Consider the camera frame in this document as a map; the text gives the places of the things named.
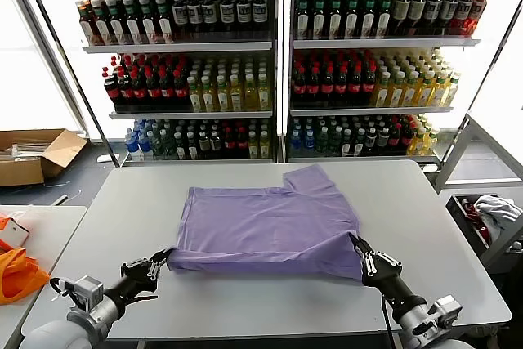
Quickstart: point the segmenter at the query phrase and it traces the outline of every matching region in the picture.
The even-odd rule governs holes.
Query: white table
[[[176,241],[189,186],[281,186],[307,164],[120,168],[93,201],[54,276],[89,274],[111,285],[122,262]],[[418,165],[410,161],[323,163],[354,206],[361,235],[404,264],[402,277],[430,303],[453,294],[457,325],[501,324],[511,313]],[[110,339],[292,337],[386,330],[380,294],[353,280],[324,276],[177,274],[165,269],[158,300],[130,306]],[[22,333],[64,319],[67,300],[45,288]]]
[[[0,213],[23,213],[16,220],[29,230],[29,238],[24,244],[27,256],[38,259],[38,264],[47,272],[52,271],[86,211],[83,206],[0,205]],[[0,348],[14,344],[37,296],[38,291],[18,302],[0,306]]]

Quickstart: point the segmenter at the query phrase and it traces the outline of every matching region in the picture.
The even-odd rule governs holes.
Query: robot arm
[[[75,307],[67,320],[54,321],[32,331],[20,349],[92,349],[107,338],[111,326],[125,313],[125,307],[157,296],[138,297],[140,292],[155,292],[160,268],[171,249],[159,251],[150,259],[138,259],[121,266],[122,278],[113,287],[89,276],[72,282],[53,278],[51,286],[58,296],[69,296]]]

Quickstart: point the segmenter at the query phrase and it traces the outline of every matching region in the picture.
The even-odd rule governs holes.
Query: yellow bottle
[[[238,82],[238,75],[230,76],[230,100],[233,112],[241,112],[244,108],[244,93]]]
[[[389,81],[391,79],[391,73],[385,71],[382,73],[382,77],[379,84],[374,89],[376,91],[376,101],[373,103],[375,108],[382,108],[385,106],[385,101],[388,95]]]
[[[412,106],[412,100],[416,93],[416,83],[418,82],[418,71],[413,71],[407,79],[407,85],[405,86],[405,94],[400,100],[400,106]]]
[[[230,92],[227,89],[226,78],[223,75],[218,75],[217,80],[217,90],[218,90],[218,102],[220,104],[221,112],[230,112],[232,108],[232,102],[230,98]]]
[[[245,75],[245,98],[244,106],[247,111],[258,110],[258,92],[254,83],[254,75]]]
[[[389,108],[397,108],[400,104],[400,99],[405,92],[405,73],[398,71],[394,77],[394,83],[389,87],[389,94],[385,106]]]
[[[260,110],[270,110],[270,89],[267,86],[267,74],[258,75],[258,95],[260,97]]]

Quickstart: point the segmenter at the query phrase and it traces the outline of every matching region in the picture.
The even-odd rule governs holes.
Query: soda bottle
[[[334,68],[329,66],[327,68],[327,73],[325,73],[324,80],[321,83],[321,95],[320,101],[322,101],[322,106],[329,106],[330,96],[334,89]]]
[[[346,66],[340,68],[340,73],[336,77],[336,84],[334,85],[334,94],[332,106],[340,108],[346,107],[346,86],[347,86],[347,69]]]

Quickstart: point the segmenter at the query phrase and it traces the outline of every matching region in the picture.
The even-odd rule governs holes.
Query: cardboard box
[[[43,157],[22,161],[0,161],[0,186],[22,186],[43,183],[44,178],[57,176],[73,161],[87,143],[65,129],[0,132],[0,150],[22,141],[52,141]]]

